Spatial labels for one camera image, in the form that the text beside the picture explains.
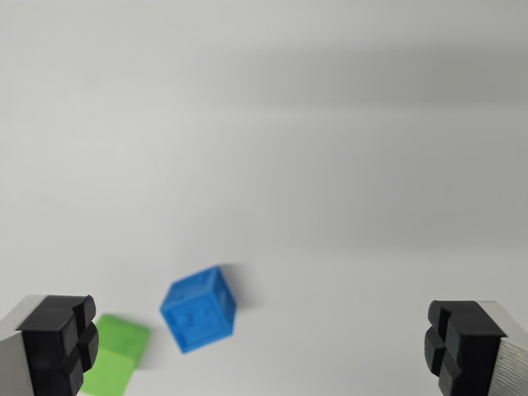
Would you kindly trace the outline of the gripper left finger with black rubber pad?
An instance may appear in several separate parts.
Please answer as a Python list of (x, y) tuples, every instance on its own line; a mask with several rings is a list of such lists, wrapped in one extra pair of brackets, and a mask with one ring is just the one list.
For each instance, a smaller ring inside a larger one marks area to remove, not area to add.
[(1, 319), (1, 394), (76, 395), (97, 358), (93, 297), (27, 295)]

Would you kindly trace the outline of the gripper right finger with black rubber pad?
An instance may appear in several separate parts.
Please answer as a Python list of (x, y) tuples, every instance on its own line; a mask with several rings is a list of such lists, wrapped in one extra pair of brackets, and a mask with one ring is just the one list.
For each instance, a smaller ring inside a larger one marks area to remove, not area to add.
[(527, 394), (527, 331), (499, 303), (433, 300), (427, 316), (424, 356), (442, 394)]

